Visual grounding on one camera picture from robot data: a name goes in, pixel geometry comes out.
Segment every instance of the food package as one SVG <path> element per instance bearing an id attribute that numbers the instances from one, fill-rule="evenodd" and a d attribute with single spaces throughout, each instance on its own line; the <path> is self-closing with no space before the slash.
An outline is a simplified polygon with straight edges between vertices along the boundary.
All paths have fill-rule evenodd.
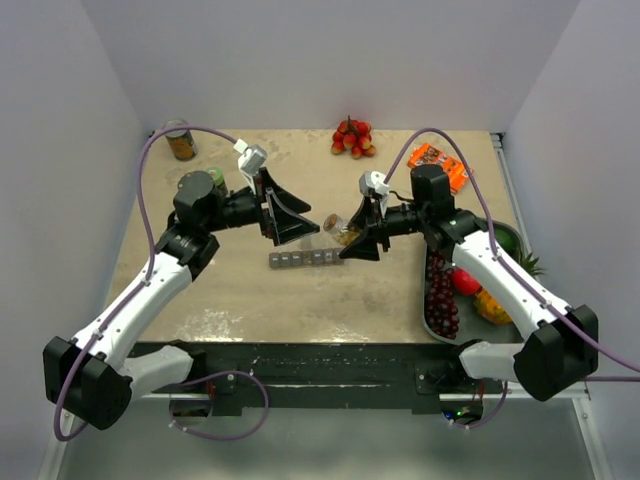
<path id="1" fill-rule="evenodd" d="M 452 195 L 458 193 L 469 181 L 469 175 L 467 175 L 464 165 L 460 160 L 441 152 L 428 143 L 414 150 L 407 165 L 409 168 L 415 168 L 420 165 L 440 165 L 449 176 L 449 187 L 451 188 Z"/>

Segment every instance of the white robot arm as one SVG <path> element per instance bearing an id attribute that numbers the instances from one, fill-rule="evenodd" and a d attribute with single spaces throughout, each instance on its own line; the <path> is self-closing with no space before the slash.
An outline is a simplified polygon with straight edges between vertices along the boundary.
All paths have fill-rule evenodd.
<path id="1" fill-rule="evenodd" d="M 158 313 L 209 265 L 219 248 L 211 232 L 259 224 L 262 235 L 281 245 L 320 230 L 300 216 L 311 207 L 278 186 L 263 167 L 267 154 L 262 148 L 239 141 L 236 150 L 248 186 L 226 195 L 206 172 L 185 175 L 153 261 L 71 340 L 55 337 L 47 344 L 43 357 L 50 401 L 62 397 L 65 409 L 105 429 L 132 399 L 204 373 L 204 356 L 182 342 L 135 359 L 127 355 Z"/>
<path id="2" fill-rule="evenodd" d="M 390 248 L 389 238 L 420 232 L 431 251 L 469 272 L 513 319 L 523 343 L 491 344 L 481 339 L 456 352 L 452 376 L 518 382 L 534 398 L 544 401 L 598 366 L 595 349 L 571 332 L 547 307 L 553 306 L 597 341 L 598 319 L 586 306 L 572 308 L 548 292 L 498 247 L 494 255 L 486 225 L 465 210 L 456 209 L 449 178 L 440 166 L 423 165 L 411 171 L 413 201 L 387 207 L 389 186 L 380 172 L 360 179 L 363 201 L 351 224 L 361 230 L 341 258 L 379 260 L 378 244 Z M 544 298 L 541 304 L 529 289 L 498 262 L 502 257 L 526 284 Z"/>

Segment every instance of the black plastic tray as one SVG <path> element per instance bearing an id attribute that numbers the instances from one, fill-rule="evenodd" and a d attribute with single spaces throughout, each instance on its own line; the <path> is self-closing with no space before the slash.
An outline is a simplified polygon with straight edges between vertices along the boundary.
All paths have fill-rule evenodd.
<path id="1" fill-rule="evenodd" d="M 501 222 L 493 222 L 493 226 L 496 230 L 507 231 L 516 243 L 520 250 L 524 249 L 522 237 L 520 234 L 507 224 Z M 430 288 L 430 284 L 426 280 L 427 274 L 427 260 L 428 249 L 425 245 L 424 249 L 424 263 L 422 267 L 422 282 L 423 282 L 423 296 L 422 296 L 422 324 L 429 334 L 446 343 L 452 345 L 461 345 L 469 340 L 481 339 L 491 343 L 518 343 L 522 341 L 522 337 L 518 332 L 518 329 L 512 323 L 507 325 L 494 325 L 482 318 L 476 313 L 476 308 L 473 305 L 475 296 L 465 296 L 455 293 L 453 301 L 456 307 L 458 307 L 458 318 L 460 319 L 459 330 L 456 338 L 451 340 L 444 338 L 440 335 L 436 335 L 431 328 L 427 325 L 427 319 L 425 316 L 425 310 L 427 307 L 426 292 Z"/>

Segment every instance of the row of gray blocks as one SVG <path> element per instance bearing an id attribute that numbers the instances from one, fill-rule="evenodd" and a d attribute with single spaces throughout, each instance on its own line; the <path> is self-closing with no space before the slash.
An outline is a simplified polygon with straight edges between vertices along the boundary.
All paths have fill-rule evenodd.
<path id="1" fill-rule="evenodd" d="M 297 252 L 274 252 L 269 254 L 271 268 L 296 268 L 305 266 L 342 265 L 339 257 L 342 248 L 325 248 L 323 250 L 303 250 Z"/>

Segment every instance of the white wall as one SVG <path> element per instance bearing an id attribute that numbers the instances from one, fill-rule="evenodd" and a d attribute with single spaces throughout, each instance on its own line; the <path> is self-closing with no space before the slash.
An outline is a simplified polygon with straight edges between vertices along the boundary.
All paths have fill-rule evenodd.
<path id="1" fill-rule="evenodd" d="M 147 127 L 504 131 L 579 0 L 83 0 Z"/>
<path id="2" fill-rule="evenodd" d="M 0 16 L 0 478 L 51 435 L 42 349 L 103 305 L 142 129 L 77 0 Z"/>
<path id="3" fill-rule="evenodd" d="M 506 136 L 547 282 L 640 363 L 640 2 L 582 0 Z M 602 361 L 601 373 L 629 373 Z M 640 388 L 592 385 L 618 479 L 640 477 Z"/>

